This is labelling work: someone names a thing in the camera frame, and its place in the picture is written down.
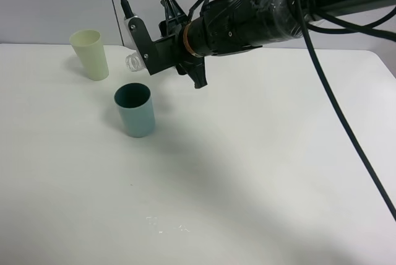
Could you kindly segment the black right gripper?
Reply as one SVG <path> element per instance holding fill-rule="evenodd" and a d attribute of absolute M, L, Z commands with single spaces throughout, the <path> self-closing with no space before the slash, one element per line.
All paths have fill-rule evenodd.
<path fill-rule="evenodd" d="M 195 89 L 207 85 L 206 56 L 247 52 L 263 45 L 255 0 L 198 0 L 185 13 L 176 0 L 161 0 L 165 19 L 161 37 L 177 38 L 176 70 L 188 75 Z"/>

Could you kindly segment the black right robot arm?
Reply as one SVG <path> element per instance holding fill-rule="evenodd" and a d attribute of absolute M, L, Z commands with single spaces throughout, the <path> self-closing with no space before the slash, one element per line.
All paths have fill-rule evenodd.
<path fill-rule="evenodd" d="M 395 34 L 379 22 L 356 25 L 347 14 L 394 6 L 395 0 L 198 0 L 198 18 L 182 15 L 161 23 L 157 71 L 175 67 L 196 88 L 207 84 L 207 56 L 247 52 L 263 45 L 305 37 L 309 30 L 331 35 L 363 33 L 386 40 Z"/>

